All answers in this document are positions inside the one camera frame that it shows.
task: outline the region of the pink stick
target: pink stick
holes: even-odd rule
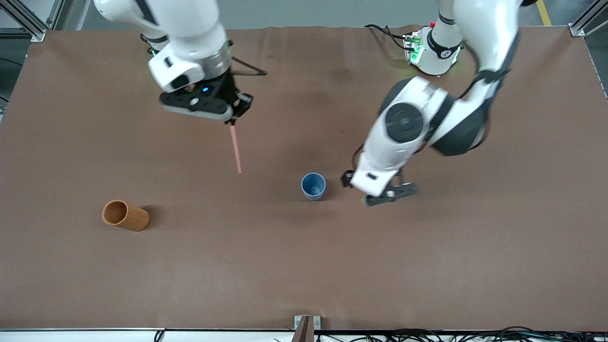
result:
[[[232,137],[234,158],[237,159],[237,172],[242,173],[243,171],[241,170],[241,154],[238,151],[237,128],[234,125],[230,125],[230,136]]]

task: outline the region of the brown cup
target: brown cup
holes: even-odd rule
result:
[[[139,232],[148,226],[150,215],[142,208],[122,200],[114,200],[103,207],[102,220],[111,226]]]

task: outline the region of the yellow floor line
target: yellow floor line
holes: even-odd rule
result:
[[[536,5],[538,6],[538,12],[541,14],[542,24],[545,26],[551,26],[551,19],[549,19],[549,13],[547,13],[545,2],[543,0],[538,0]]]

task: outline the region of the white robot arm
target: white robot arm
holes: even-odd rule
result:
[[[456,62],[463,38],[454,20],[454,0],[436,1],[437,21],[414,32],[415,40],[406,44],[408,63],[428,75],[444,74]]]
[[[401,180],[393,186],[391,180],[402,177],[401,168],[424,144],[453,156],[483,142],[490,106],[517,49],[517,14],[522,0],[437,1],[440,10],[449,13],[453,9],[455,27],[477,57],[478,73],[466,100],[454,99],[422,77],[400,81],[389,91],[365,140],[356,170],[347,171],[342,177],[344,186],[354,186],[367,194],[364,203],[368,206],[417,192],[412,183]],[[453,38],[452,29],[442,28]]]
[[[240,92],[215,0],[94,0],[99,13],[142,32],[154,49],[148,67],[168,111],[229,122],[253,97]]]

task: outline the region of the blue cup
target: blue cup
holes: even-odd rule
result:
[[[319,200],[325,192],[325,178],[316,172],[311,172],[302,178],[302,192],[311,201]]]

